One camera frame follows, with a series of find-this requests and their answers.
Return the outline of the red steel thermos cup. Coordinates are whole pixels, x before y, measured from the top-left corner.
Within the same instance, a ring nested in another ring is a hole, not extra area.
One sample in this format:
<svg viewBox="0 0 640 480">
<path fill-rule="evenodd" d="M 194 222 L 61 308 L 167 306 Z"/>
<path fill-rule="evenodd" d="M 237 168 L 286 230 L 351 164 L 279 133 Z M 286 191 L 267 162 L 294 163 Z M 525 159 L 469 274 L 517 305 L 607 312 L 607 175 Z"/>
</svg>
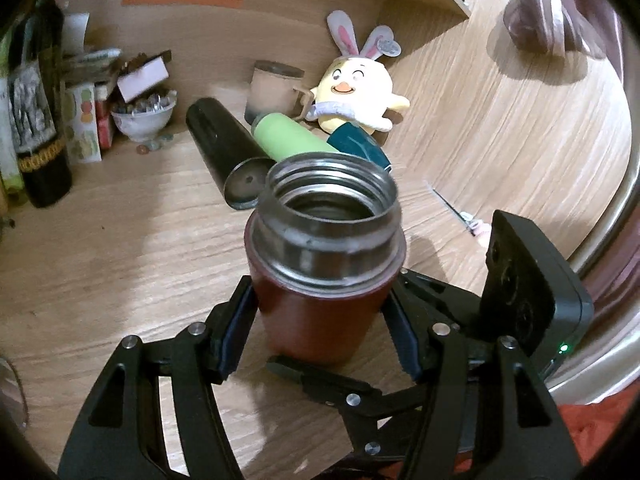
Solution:
<svg viewBox="0 0 640 480">
<path fill-rule="evenodd" d="M 404 265 L 401 222 L 397 184 L 373 162 L 305 153 L 269 170 L 244 247 L 274 353 L 319 365 L 356 353 Z"/>
</svg>

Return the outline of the teal hexagonal cup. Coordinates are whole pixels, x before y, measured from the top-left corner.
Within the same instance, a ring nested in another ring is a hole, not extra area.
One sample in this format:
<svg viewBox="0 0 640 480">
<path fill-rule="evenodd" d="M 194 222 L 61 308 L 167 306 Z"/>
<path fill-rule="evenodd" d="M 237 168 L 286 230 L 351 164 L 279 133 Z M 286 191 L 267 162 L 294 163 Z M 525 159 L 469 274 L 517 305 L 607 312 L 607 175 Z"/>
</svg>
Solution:
<svg viewBox="0 0 640 480">
<path fill-rule="evenodd" d="M 392 163 L 374 137 L 352 122 L 345 122 L 336 128 L 326 142 L 341 153 L 363 158 L 387 172 L 392 171 Z"/>
</svg>

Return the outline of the yellow chick bunny plush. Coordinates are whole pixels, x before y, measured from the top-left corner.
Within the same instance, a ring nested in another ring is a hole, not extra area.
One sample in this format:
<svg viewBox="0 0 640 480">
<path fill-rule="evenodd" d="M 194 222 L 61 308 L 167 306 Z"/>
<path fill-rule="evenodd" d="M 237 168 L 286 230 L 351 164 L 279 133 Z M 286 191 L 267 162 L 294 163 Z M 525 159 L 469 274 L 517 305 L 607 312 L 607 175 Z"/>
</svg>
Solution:
<svg viewBox="0 0 640 480">
<path fill-rule="evenodd" d="M 315 122 L 327 134 L 346 122 L 369 134 L 390 132 L 394 123 L 386 113 L 391 110 L 400 114 L 410 107 L 405 96 L 394 92 L 392 76 L 380 62 L 382 56 L 401 55 L 394 32 L 386 25 L 378 25 L 360 46 L 352 19 L 345 11 L 331 12 L 326 24 L 341 55 L 334 58 L 318 84 L 309 90 L 303 120 Z"/>
</svg>

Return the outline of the green cylindrical bottle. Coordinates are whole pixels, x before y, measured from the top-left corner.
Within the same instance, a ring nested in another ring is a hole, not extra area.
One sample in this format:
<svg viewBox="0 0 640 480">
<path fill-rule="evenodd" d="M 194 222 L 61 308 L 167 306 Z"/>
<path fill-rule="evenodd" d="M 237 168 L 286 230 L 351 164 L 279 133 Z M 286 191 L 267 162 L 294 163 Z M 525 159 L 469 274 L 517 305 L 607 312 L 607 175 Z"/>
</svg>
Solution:
<svg viewBox="0 0 640 480">
<path fill-rule="evenodd" d="M 254 140 L 276 162 L 304 153 L 337 153 L 337 149 L 281 113 L 256 117 L 250 129 Z"/>
</svg>

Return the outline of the black cylindrical thermos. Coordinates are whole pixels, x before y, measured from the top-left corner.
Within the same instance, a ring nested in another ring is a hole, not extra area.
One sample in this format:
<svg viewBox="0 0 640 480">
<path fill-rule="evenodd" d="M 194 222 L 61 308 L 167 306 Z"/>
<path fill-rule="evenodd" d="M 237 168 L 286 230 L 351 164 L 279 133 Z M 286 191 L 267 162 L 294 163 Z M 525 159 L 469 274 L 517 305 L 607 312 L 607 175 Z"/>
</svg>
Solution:
<svg viewBox="0 0 640 480">
<path fill-rule="evenodd" d="M 254 208 L 276 162 L 214 98 L 191 104 L 186 125 L 226 204 L 235 210 Z"/>
</svg>

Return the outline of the beige mug with lid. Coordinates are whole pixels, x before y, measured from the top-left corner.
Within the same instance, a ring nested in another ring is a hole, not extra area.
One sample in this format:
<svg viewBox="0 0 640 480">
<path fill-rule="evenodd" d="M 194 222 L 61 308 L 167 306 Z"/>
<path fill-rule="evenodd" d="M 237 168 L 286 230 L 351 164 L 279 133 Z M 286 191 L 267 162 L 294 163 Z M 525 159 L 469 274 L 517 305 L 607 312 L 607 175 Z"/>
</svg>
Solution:
<svg viewBox="0 0 640 480">
<path fill-rule="evenodd" d="M 312 92 L 303 87 L 304 76 L 305 72 L 298 67 L 256 61 L 244 110 L 245 121 L 253 125 L 258 116 L 270 113 L 303 120 L 314 100 Z"/>
</svg>

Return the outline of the fruit pattern box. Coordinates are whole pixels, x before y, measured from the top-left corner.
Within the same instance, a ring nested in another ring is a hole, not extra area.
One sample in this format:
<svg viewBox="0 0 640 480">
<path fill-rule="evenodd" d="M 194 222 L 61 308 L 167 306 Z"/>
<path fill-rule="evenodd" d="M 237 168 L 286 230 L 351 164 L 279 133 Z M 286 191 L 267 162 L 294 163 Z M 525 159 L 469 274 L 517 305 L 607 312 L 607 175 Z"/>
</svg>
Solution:
<svg viewBox="0 0 640 480">
<path fill-rule="evenodd" d="M 72 165 L 101 160 L 94 84 L 66 88 L 62 99 L 66 152 Z"/>
</svg>

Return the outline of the white bowl of pebbles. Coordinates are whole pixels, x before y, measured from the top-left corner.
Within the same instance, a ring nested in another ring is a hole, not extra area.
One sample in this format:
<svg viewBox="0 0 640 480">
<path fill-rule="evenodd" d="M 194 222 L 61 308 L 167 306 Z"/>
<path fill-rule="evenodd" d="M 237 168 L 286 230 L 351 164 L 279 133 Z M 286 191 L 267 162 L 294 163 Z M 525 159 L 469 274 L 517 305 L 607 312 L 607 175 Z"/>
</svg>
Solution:
<svg viewBox="0 0 640 480">
<path fill-rule="evenodd" d="M 114 105 L 111 116 L 117 129 L 130 141 L 145 144 L 153 141 L 168 125 L 177 105 L 178 92 L 155 92 L 134 104 Z"/>
</svg>

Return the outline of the red small box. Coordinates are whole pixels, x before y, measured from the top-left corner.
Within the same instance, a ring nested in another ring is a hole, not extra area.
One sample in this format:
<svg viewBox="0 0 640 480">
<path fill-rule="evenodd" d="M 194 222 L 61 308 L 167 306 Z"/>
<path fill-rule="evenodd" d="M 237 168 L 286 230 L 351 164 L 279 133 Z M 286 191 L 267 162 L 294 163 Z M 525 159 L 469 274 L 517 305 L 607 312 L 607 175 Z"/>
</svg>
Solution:
<svg viewBox="0 0 640 480">
<path fill-rule="evenodd" d="M 94 105 L 96 106 L 96 128 L 98 129 L 99 146 L 102 151 L 113 145 L 114 126 L 111 116 L 111 104 L 108 102 L 110 92 L 107 84 L 94 86 Z"/>
</svg>

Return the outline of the white open small box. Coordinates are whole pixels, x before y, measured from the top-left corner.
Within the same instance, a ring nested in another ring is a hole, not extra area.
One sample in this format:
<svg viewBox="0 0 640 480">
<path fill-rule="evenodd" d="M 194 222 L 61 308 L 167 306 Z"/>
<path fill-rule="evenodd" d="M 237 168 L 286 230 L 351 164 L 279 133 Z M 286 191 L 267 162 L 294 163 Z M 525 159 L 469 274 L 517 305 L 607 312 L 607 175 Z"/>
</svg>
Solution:
<svg viewBox="0 0 640 480">
<path fill-rule="evenodd" d="M 122 100 L 129 103 L 166 81 L 169 78 L 167 64 L 171 59 L 171 50 L 165 50 L 146 58 L 137 67 L 128 65 L 126 73 L 119 75 L 116 81 Z"/>
</svg>

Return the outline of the stack of papers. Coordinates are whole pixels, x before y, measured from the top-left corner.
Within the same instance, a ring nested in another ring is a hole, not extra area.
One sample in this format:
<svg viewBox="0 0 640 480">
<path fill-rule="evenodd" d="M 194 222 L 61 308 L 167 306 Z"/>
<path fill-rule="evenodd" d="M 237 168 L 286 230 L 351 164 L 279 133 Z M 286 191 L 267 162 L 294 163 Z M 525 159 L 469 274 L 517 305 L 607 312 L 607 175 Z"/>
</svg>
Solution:
<svg viewBox="0 0 640 480">
<path fill-rule="evenodd" d="M 122 66 L 122 50 L 107 48 L 66 58 L 62 66 L 62 79 L 66 84 L 106 81 L 117 74 Z"/>
</svg>

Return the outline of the dark wine bottle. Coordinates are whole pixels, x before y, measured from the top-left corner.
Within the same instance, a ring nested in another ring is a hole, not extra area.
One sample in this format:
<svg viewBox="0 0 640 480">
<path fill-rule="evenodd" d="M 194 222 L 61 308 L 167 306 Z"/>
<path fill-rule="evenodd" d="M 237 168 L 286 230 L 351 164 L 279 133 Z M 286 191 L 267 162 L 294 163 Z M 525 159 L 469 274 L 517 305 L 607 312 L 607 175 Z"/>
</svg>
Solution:
<svg viewBox="0 0 640 480">
<path fill-rule="evenodd" d="M 58 133 L 62 24 L 54 0 L 36 0 L 10 50 L 12 140 L 26 194 L 37 208 L 55 204 L 72 186 Z"/>
</svg>

